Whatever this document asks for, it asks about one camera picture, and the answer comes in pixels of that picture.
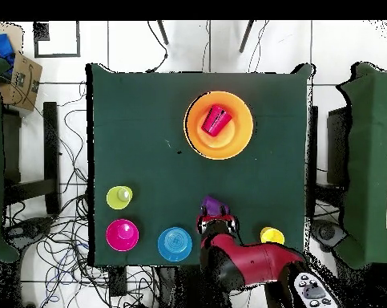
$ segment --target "blue bowl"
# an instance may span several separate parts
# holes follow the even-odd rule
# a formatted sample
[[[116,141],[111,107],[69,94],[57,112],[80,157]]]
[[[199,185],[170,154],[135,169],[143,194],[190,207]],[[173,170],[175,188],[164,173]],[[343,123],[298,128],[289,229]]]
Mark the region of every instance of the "blue bowl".
[[[186,230],[179,227],[166,229],[159,236],[158,250],[168,261],[182,261],[191,252],[191,237]]]

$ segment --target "pink cup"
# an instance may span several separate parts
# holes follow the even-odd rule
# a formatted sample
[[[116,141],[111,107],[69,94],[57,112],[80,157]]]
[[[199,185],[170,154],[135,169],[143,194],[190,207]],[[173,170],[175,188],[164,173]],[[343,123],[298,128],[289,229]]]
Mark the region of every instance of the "pink cup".
[[[204,120],[202,130],[210,136],[215,137],[231,119],[232,117],[223,108],[218,105],[213,105]]]
[[[126,252],[135,247],[139,231],[129,220],[115,220],[107,227],[107,243],[114,250]]]

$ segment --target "cardboard box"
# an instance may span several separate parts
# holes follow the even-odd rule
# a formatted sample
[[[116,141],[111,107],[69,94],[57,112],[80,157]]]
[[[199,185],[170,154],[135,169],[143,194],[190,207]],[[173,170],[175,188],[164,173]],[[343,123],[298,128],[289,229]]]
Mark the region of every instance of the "cardboard box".
[[[0,83],[2,102],[33,111],[41,73],[41,65],[17,52],[11,84]]]
[[[41,79],[42,66],[21,54],[22,28],[20,26],[0,22],[1,33],[8,35],[15,53],[11,84],[0,83],[2,102],[33,111]]]

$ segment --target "floor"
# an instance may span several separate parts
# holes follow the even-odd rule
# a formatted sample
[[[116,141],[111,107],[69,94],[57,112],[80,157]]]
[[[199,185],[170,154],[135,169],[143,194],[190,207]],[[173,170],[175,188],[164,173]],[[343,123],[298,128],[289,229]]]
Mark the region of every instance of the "floor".
[[[86,88],[86,63],[101,63],[113,71],[131,72],[145,71],[160,64],[164,50],[150,32],[147,22],[79,22],[80,26],[80,57],[73,58],[40,58],[34,57],[34,36],[32,22],[16,22],[23,28],[22,53],[42,65],[42,78],[39,87],[36,107],[42,110],[44,101],[56,101],[58,104],[67,103],[59,107],[59,131],[64,140],[76,155],[81,148],[81,140],[63,123],[66,114],[67,123],[82,138],[87,141],[85,97],[81,95]],[[201,71],[211,72],[276,72],[290,73],[300,63],[313,63],[316,74],[313,84],[309,83],[309,96],[319,107],[318,120],[318,168],[327,168],[326,160],[326,117],[329,111],[345,106],[342,94],[335,85],[349,79],[350,67],[357,61],[369,61],[387,70],[387,22],[368,21],[281,21],[271,20],[264,29],[260,40],[261,55],[255,48],[260,29],[265,21],[256,21],[248,37],[244,53],[239,52],[240,42],[246,29],[247,21],[212,21],[211,60],[209,65],[209,48],[204,49],[208,42],[207,21],[163,21],[170,44],[166,46],[168,58],[158,71]],[[153,31],[162,37],[156,22],[151,22]],[[39,42],[40,53],[75,53],[75,23],[50,22],[50,41]],[[21,158],[20,168],[22,181],[40,180],[43,178],[43,130],[42,117],[36,112],[21,112]],[[72,163],[61,147],[60,174],[62,203],[69,201],[78,194],[84,193],[85,185],[82,180],[67,185],[72,173]],[[87,176],[87,153],[82,150],[76,161],[76,166]],[[325,172],[317,172],[318,181],[325,183]],[[10,207],[13,216],[22,205]],[[75,214],[73,206],[62,213],[63,219]],[[34,198],[26,202],[18,217],[45,216],[45,202],[43,197]],[[86,226],[81,228],[83,237],[87,237]],[[52,256],[45,251],[46,245],[32,245],[26,252],[22,263],[22,296],[25,302],[33,302],[37,306],[46,298],[46,288],[50,290],[55,283],[52,279],[55,264]],[[322,253],[318,244],[311,240],[310,251],[319,261],[335,273],[333,256]],[[131,273],[139,272],[139,268],[130,268]],[[144,273],[135,276],[130,285],[136,287],[141,276],[149,281]],[[67,302],[77,292],[76,284],[60,285],[49,303],[43,308],[67,308]],[[76,301],[69,308],[107,308],[99,298],[99,294],[106,293],[105,289],[92,286],[82,288],[76,295]],[[152,296],[149,290],[143,292],[143,302],[150,304]],[[119,303],[119,298],[112,299],[113,304]],[[243,292],[232,297],[234,308],[267,308],[263,286],[249,292]]]

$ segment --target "red cup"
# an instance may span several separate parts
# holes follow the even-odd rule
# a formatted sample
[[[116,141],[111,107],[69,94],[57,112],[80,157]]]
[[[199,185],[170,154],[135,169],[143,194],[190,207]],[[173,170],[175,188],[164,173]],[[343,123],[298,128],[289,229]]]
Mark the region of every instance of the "red cup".
[[[232,119],[223,108],[213,105],[204,120],[202,130],[212,137],[216,137],[224,126]]]

